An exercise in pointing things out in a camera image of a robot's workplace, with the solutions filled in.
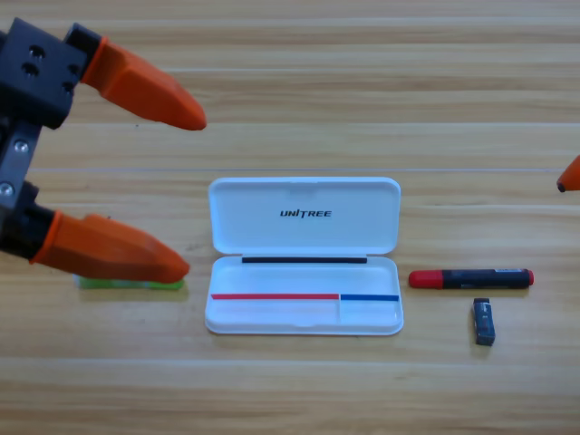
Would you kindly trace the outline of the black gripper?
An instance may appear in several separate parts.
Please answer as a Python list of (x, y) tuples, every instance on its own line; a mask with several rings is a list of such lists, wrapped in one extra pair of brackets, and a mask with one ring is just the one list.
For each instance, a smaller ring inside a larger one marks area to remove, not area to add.
[(171, 75), (107, 37), (74, 24), (63, 42), (15, 18), (1, 34), (2, 246), (20, 236), (20, 197), (41, 130), (68, 117), (81, 70), (82, 83), (142, 119), (186, 131), (207, 126), (201, 105)]

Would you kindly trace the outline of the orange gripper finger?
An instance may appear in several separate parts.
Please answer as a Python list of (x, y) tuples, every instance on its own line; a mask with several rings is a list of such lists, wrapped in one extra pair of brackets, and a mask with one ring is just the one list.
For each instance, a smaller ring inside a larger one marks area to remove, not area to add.
[(562, 193), (580, 190), (580, 156), (576, 156), (565, 168), (558, 178), (556, 186)]
[(97, 279), (170, 284), (189, 272), (180, 254), (137, 228), (98, 215), (70, 217), (36, 205), (5, 221), (1, 251)]

